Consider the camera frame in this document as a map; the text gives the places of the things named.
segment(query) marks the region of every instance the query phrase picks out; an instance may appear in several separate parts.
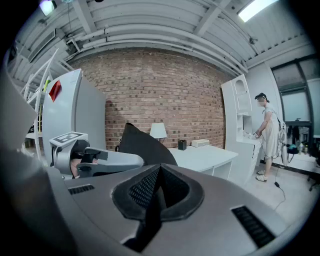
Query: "ventilation grille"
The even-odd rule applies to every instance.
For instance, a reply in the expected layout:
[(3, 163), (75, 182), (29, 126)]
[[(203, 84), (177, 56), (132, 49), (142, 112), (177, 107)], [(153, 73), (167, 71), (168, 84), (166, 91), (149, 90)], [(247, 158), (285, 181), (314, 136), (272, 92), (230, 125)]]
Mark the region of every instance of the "ventilation grille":
[(95, 187), (92, 186), (91, 184), (68, 188), (68, 190), (69, 190), (71, 195), (79, 194), (79, 193), (86, 192), (86, 191), (89, 191), (89, 190), (94, 190), (94, 189), (95, 189)]
[(55, 29), (48, 34), (39, 44), (38, 46), (30, 53), (28, 56), (28, 61), (31, 63), (32, 60), (36, 57), (36, 55), (56, 36)]
[(255, 244), (261, 248), (275, 239), (274, 235), (245, 206), (231, 210), (248, 232)]

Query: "ceiling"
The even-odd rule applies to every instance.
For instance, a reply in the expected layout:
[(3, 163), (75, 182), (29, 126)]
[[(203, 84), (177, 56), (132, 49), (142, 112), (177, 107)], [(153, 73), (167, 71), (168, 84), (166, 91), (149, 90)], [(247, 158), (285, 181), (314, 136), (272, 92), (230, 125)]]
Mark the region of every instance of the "ceiling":
[[(246, 23), (237, 12), (250, 0), (104, 0), (100, 3), (77, 0), (70, 4), (56, 0), (56, 3), (57, 8), (47, 17), (37, 9), (17, 34), (16, 42), (28, 51), (26, 55), (48, 33), (61, 29), (65, 37), (58, 58), (62, 60), (114, 48), (154, 47), (196, 56), (237, 76), (280, 52), (310, 43), (281, 1), (266, 7)], [(94, 32), (106, 34), (84, 37)], [(75, 47), (72, 40), (78, 47), (74, 54), (68, 51)], [(42, 53), (38, 59), (41, 58), (49, 56)], [(38, 62), (29, 61), (23, 75), (19, 72), (22, 67), (16, 64), (13, 77), (27, 81), (34, 66), (41, 66)]]

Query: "ceiling light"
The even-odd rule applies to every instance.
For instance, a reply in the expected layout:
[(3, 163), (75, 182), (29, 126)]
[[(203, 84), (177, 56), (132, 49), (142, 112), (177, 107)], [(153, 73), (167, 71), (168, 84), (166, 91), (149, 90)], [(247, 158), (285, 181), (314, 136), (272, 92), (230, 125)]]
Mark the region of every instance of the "ceiling light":
[(48, 16), (57, 7), (55, 1), (43, 0), (40, 8), (45, 16)]
[(239, 13), (239, 16), (244, 22), (247, 22), (258, 12), (262, 11), (264, 8), (276, 1), (278, 0), (254, 0)]

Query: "white cabinet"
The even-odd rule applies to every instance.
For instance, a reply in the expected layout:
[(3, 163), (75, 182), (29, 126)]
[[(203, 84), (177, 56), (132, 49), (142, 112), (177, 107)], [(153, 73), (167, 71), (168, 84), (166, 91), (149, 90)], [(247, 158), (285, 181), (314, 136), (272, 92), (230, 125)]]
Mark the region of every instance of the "white cabinet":
[(258, 139), (244, 136), (252, 134), (252, 106), (248, 85), (244, 75), (224, 83), (222, 86), (225, 108), (225, 149), (238, 153), (232, 162), (229, 181), (243, 186), (255, 170), (261, 147)]

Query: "white desk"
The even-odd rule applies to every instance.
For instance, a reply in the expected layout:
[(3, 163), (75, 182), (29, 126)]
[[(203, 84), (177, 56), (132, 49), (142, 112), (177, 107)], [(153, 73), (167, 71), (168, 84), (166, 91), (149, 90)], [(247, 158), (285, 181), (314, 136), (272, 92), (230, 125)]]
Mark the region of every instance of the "white desk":
[(215, 146), (187, 146), (186, 150), (169, 148), (179, 167), (217, 176), (227, 180), (233, 159), (237, 153)]

